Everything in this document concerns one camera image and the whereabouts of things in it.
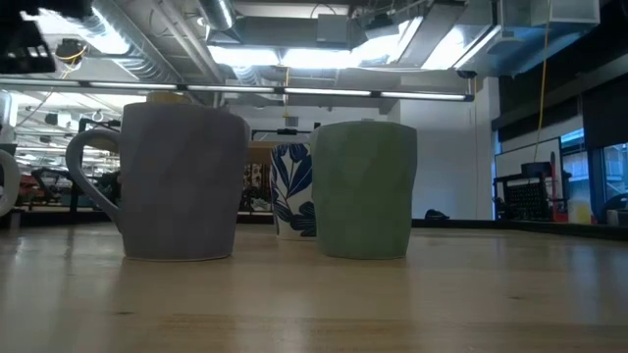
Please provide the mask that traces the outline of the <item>white mug blue leaf print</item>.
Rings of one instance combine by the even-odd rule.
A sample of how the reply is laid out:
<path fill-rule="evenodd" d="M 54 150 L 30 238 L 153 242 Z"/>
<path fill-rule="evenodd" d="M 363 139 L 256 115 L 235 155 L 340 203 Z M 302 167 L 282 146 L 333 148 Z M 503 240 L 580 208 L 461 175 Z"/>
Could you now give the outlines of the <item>white mug blue leaf print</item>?
<path fill-rule="evenodd" d="M 283 240 L 315 240 L 309 144 L 279 144 L 271 150 L 271 163 L 271 203 L 277 237 Z"/>

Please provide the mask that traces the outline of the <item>purple faceted mug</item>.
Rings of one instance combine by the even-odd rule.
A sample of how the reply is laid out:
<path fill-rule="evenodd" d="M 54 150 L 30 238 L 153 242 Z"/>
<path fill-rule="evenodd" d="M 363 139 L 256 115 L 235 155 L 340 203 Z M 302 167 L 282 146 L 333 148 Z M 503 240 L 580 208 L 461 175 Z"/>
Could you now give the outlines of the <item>purple faceted mug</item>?
<path fill-rule="evenodd" d="M 120 131 L 91 129 L 68 144 L 67 168 L 122 235 L 128 258 L 204 261 L 232 254 L 250 126 L 206 106 L 145 102 L 125 106 Z M 121 203 L 85 175 L 80 155 L 95 139 L 120 155 Z"/>

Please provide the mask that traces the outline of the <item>green faceted mug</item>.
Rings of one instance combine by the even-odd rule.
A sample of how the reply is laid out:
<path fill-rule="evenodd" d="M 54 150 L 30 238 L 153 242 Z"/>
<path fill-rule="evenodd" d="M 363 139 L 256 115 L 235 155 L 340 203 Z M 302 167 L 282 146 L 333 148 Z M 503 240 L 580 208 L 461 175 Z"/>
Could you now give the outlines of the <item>green faceted mug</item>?
<path fill-rule="evenodd" d="M 417 173 L 417 132 L 391 122 L 320 126 L 310 136 L 319 251 L 389 260 L 406 255 Z"/>

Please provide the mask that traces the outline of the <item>long ceiling light strip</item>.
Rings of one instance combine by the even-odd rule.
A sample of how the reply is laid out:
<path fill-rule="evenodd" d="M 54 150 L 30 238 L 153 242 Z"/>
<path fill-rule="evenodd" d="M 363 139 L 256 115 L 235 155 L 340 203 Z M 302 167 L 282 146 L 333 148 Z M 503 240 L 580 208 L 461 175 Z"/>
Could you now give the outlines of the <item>long ceiling light strip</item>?
<path fill-rule="evenodd" d="M 90 88 L 136 91 L 177 91 L 177 92 L 212 92 L 212 93 L 253 93 L 280 95 L 318 95 L 355 98 L 403 99 L 426 101 L 471 102 L 474 94 L 456 94 L 434 91 L 385 91 L 360 90 L 341 88 L 307 88 L 295 86 L 243 86 L 225 84 L 187 84 L 187 83 L 152 83 L 72 80 L 52 78 L 0 77 L 0 84 L 19 87 L 50 87 L 50 88 Z"/>

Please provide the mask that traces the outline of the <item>yellow container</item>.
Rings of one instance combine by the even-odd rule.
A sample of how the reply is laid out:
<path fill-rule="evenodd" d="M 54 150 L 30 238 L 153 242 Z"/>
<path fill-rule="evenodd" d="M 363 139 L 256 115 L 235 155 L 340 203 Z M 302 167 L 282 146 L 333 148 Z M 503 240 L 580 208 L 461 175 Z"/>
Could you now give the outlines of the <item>yellow container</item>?
<path fill-rule="evenodd" d="M 589 225 L 592 222 L 590 202 L 574 198 L 568 201 L 568 222 L 570 224 Z"/>

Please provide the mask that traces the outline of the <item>silver spiral air duct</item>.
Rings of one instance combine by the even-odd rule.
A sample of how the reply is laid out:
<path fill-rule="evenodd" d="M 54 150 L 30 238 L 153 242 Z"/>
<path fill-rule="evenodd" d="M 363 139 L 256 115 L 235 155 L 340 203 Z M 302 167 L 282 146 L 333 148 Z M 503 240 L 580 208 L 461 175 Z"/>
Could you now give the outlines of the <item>silver spiral air duct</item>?
<path fill-rule="evenodd" d="M 101 52 L 140 81 L 178 82 L 182 77 L 160 54 L 147 36 L 131 21 L 115 0 L 93 0 L 95 33 Z"/>
<path fill-rule="evenodd" d="M 200 12 L 211 29 L 224 31 L 236 22 L 236 10 L 232 0 L 197 0 Z"/>

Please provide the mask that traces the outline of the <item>black aluminium table frame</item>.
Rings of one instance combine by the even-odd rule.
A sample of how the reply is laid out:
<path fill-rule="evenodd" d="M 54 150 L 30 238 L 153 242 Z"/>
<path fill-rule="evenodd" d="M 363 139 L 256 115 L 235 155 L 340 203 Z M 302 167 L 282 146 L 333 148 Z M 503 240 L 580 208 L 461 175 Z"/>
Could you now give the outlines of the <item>black aluminium table frame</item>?
<path fill-rule="evenodd" d="M 0 217 L 0 228 L 8 228 L 19 224 L 22 227 L 53 227 L 110 222 L 103 212 L 27 212 L 14 209 L 11 213 Z M 490 230 L 521 230 L 537 233 L 549 233 L 564 236 L 586 237 L 628 242 L 628 227 L 611 227 L 604 225 L 579 225 L 566 223 L 543 223 L 524 221 L 478 221 L 478 220 L 420 220 L 414 219 L 413 228 L 456 228 L 456 229 L 490 229 Z"/>

